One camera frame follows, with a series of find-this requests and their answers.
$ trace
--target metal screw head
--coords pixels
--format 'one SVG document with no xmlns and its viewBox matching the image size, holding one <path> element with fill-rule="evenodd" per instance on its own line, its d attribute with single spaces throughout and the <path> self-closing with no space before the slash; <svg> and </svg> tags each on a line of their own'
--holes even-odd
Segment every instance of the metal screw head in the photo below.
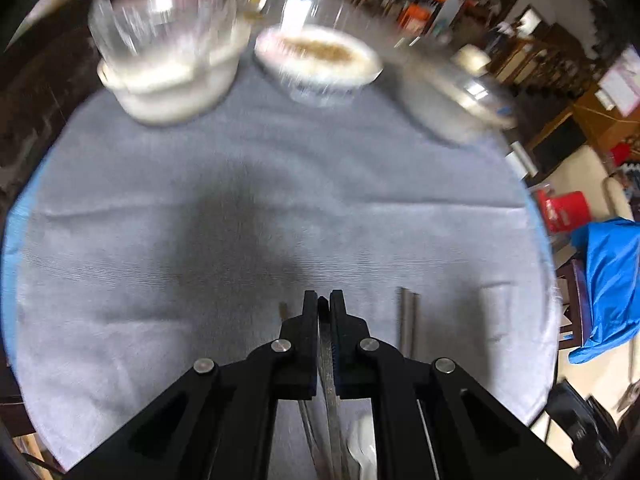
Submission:
<svg viewBox="0 0 640 480">
<path fill-rule="evenodd" d="M 276 339 L 271 343 L 271 350 L 278 353 L 288 352 L 291 350 L 291 341 L 288 339 Z"/>
<path fill-rule="evenodd" d="M 193 369 L 196 370 L 197 374 L 208 374 L 215 367 L 215 362 L 207 357 L 201 357 L 200 359 L 197 359 L 193 364 Z"/>
<path fill-rule="evenodd" d="M 366 337 L 360 342 L 360 348 L 367 352 L 375 352 L 378 348 L 380 348 L 380 343 L 377 339 Z"/>
<path fill-rule="evenodd" d="M 456 364 L 451 359 L 443 357 L 436 361 L 436 370 L 443 374 L 450 374 L 456 369 Z"/>
</svg>

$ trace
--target food on plate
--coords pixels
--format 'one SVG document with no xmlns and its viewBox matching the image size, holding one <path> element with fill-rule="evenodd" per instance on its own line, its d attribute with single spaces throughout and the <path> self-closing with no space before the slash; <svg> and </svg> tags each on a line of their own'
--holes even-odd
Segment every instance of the food on plate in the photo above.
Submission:
<svg viewBox="0 0 640 480">
<path fill-rule="evenodd" d="M 284 38 L 282 43 L 292 54 L 300 57 L 313 57 L 321 61 L 338 63 L 350 62 L 354 57 L 348 48 L 338 43 L 303 38 Z"/>
</svg>

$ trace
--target white plate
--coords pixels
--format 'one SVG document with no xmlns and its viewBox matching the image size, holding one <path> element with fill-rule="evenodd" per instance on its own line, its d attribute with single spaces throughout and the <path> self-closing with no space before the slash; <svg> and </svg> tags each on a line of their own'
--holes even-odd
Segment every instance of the white plate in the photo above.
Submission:
<svg viewBox="0 0 640 480">
<path fill-rule="evenodd" d="M 283 40 L 322 41 L 348 49 L 353 59 L 334 62 L 300 57 L 286 49 Z M 255 41 L 255 55 L 271 72 L 313 85 L 354 88 L 371 83 L 382 72 L 378 55 L 353 36 L 327 27 L 306 25 L 296 31 L 279 26 L 264 30 Z"/>
</svg>

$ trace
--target tablecloth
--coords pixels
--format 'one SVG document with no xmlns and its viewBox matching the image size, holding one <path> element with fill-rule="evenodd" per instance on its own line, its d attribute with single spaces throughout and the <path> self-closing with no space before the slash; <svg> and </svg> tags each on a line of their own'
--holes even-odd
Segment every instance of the tablecloth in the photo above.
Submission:
<svg viewBox="0 0 640 480">
<path fill-rule="evenodd" d="M 456 360 L 525 422 L 545 403 L 560 313 L 524 188 L 490 140 L 439 141 L 382 83 L 312 108 L 245 57 L 215 110 L 167 128 L 101 91 L 27 196 L 3 325 L 15 316 L 23 398 L 64 467 L 195 359 L 275 338 L 309 288 L 341 288 L 392 344 L 408 288 L 417 358 Z M 273 478 L 314 476 L 296 410 L 278 410 Z"/>
</svg>

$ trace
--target white bowl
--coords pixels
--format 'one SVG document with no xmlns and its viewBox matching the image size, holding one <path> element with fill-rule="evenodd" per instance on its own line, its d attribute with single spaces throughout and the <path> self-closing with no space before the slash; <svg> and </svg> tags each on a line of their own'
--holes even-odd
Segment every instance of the white bowl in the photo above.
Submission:
<svg viewBox="0 0 640 480">
<path fill-rule="evenodd" d="M 333 62 L 292 54 L 285 40 L 322 41 L 345 47 L 352 55 Z M 255 55 L 289 96 L 312 105 L 348 102 L 354 91 L 374 81 L 382 72 L 378 55 L 349 34 L 327 27 L 306 25 L 297 30 L 271 27 L 255 41 Z"/>
<path fill-rule="evenodd" d="M 118 72 L 102 60 L 98 76 L 136 120 L 145 124 L 185 121 L 211 108 L 226 94 L 250 35 L 248 23 L 236 22 L 230 42 L 213 50 L 204 67 L 164 60 L 149 63 L 144 70 Z"/>
</svg>

